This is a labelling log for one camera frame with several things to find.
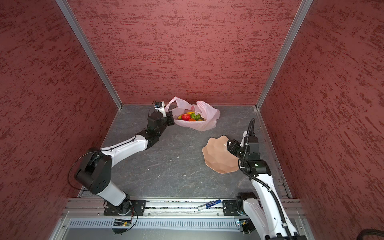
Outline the pink translucent plastic bag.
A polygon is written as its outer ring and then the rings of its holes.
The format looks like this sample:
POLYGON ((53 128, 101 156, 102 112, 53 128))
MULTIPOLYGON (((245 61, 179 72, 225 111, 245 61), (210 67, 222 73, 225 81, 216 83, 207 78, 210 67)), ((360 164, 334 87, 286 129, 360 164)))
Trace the pink translucent plastic bag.
POLYGON ((216 127, 220 111, 203 101, 192 105, 187 101, 174 97, 166 106, 166 112, 172 111, 175 124, 200 132, 216 127))

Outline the pink faceted plastic bowl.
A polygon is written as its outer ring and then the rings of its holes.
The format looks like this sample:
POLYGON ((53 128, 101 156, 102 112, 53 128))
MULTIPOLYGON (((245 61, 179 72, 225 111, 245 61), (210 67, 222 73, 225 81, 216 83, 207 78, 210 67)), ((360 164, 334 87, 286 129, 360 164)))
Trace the pink faceted plastic bowl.
POLYGON ((226 136, 210 138, 207 145, 202 149, 205 164, 219 174, 228 174, 239 170, 238 157, 227 150, 228 141, 226 136))

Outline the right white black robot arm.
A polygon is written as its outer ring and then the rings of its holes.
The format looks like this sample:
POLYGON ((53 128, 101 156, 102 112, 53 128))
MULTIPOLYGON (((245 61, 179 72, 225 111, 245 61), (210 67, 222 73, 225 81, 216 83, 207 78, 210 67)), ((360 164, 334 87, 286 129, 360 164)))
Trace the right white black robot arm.
POLYGON ((261 240, 306 240, 289 220, 278 197, 269 165, 260 157, 257 137, 245 136, 241 143, 229 140, 227 151, 239 159, 240 171, 257 192, 256 197, 252 193, 238 195, 238 210, 249 217, 243 231, 255 230, 261 240))

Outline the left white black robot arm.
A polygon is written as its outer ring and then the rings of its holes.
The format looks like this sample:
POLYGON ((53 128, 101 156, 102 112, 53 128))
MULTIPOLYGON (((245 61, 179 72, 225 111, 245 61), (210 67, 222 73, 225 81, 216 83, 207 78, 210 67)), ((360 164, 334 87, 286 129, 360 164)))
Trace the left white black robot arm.
POLYGON ((168 126, 175 124, 171 111, 155 111, 148 116, 147 128, 119 144, 90 151, 75 173, 75 179, 89 192, 105 200, 118 215, 127 215, 132 207, 127 193, 111 180, 112 168, 128 157, 153 147, 168 126))

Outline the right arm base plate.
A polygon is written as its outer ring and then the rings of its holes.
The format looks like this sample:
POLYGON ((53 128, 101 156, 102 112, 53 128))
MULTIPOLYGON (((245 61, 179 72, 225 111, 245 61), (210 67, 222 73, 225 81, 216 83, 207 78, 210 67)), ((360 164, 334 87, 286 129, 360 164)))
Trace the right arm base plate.
POLYGON ((238 217, 239 209, 236 200, 222 200, 223 213, 226 217, 238 217))

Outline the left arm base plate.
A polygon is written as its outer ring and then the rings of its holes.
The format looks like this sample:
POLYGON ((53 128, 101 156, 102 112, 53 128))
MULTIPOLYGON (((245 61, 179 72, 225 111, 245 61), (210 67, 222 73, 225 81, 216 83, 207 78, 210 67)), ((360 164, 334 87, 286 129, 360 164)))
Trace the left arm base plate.
POLYGON ((146 200, 124 200, 119 206, 105 201, 104 216, 142 216, 146 207, 146 200))

